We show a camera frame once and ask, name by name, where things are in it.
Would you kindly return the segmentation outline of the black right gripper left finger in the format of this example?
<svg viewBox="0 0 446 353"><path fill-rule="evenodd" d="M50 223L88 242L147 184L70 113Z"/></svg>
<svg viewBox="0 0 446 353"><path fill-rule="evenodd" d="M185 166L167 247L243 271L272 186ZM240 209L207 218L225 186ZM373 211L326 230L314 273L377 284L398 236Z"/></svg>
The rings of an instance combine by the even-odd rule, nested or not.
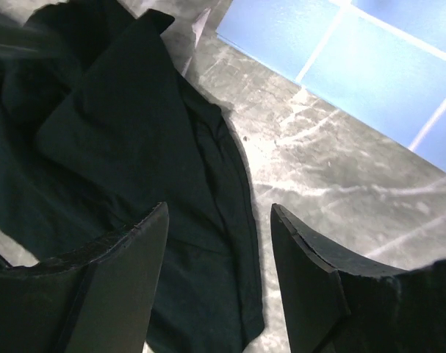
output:
<svg viewBox="0 0 446 353"><path fill-rule="evenodd" d="M141 352L168 206L32 267L0 255L0 352Z"/></svg>

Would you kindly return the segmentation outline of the black t shirt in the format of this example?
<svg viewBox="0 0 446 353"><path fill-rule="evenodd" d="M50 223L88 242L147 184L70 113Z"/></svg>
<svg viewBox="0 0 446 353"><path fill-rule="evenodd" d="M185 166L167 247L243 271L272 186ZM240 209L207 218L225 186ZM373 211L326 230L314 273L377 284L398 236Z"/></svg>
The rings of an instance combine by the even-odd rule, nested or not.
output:
<svg viewBox="0 0 446 353"><path fill-rule="evenodd" d="M0 60L0 230L44 260L165 202L149 346L242 352L265 327L250 186L220 108L173 65L172 23L118 1L29 17L61 54Z"/></svg>

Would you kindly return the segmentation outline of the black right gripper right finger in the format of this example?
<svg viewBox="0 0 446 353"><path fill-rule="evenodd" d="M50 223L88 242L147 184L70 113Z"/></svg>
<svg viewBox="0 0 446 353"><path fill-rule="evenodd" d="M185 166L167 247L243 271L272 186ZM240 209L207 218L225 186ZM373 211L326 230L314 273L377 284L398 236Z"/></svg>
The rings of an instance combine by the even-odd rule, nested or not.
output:
<svg viewBox="0 0 446 353"><path fill-rule="evenodd" d="M279 204L270 226L292 352L446 352L446 259L385 265Z"/></svg>

